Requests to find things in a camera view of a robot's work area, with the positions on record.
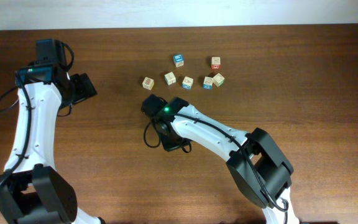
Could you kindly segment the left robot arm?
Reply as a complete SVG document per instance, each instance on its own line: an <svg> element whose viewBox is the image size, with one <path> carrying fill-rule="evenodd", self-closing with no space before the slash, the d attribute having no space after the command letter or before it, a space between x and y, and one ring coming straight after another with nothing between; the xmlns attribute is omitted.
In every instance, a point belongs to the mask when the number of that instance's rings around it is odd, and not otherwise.
<svg viewBox="0 0 358 224"><path fill-rule="evenodd" d="M14 144L0 175L0 213L7 223L94 223L101 217L79 208L74 188L54 161L60 110L96 96L87 74L69 75L75 54L60 40L36 42L37 58L15 71L19 108Z"/></svg>

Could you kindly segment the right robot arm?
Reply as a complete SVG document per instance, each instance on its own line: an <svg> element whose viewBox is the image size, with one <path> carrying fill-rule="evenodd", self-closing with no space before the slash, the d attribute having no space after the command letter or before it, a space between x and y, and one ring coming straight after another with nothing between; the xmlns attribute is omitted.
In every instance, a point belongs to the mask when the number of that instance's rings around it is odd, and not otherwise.
<svg viewBox="0 0 358 224"><path fill-rule="evenodd" d="M166 101L151 94L140 110L165 151L189 153L197 142L222 158L239 191L262 209L267 223L300 222L290 199L293 166L269 133L231 128L179 97Z"/></svg>

